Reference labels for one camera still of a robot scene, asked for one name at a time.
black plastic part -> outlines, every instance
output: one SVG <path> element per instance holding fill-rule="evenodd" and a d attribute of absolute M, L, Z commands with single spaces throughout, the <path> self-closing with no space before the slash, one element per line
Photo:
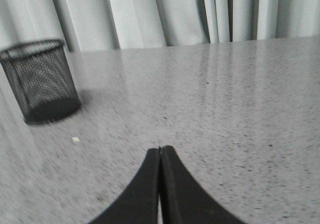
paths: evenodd
<path fill-rule="evenodd" d="M 24 42 L 0 51 L 0 62 L 27 124 L 69 116 L 81 106 L 64 42 Z"/>
<path fill-rule="evenodd" d="M 244 224 L 202 189 L 172 146 L 161 148 L 160 199 L 164 224 Z"/>
<path fill-rule="evenodd" d="M 151 148 L 123 193 L 89 224 L 156 224 L 159 167 L 160 149 Z"/>

granite countertop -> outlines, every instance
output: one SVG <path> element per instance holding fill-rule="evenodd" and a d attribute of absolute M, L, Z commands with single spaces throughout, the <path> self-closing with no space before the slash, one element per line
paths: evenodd
<path fill-rule="evenodd" d="M 164 145 L 248 224 L 319 223 L 319 36 L 68 59 L 82 108 L 47 125 L 0 70 L 1 224 L 86 224 Z"/>

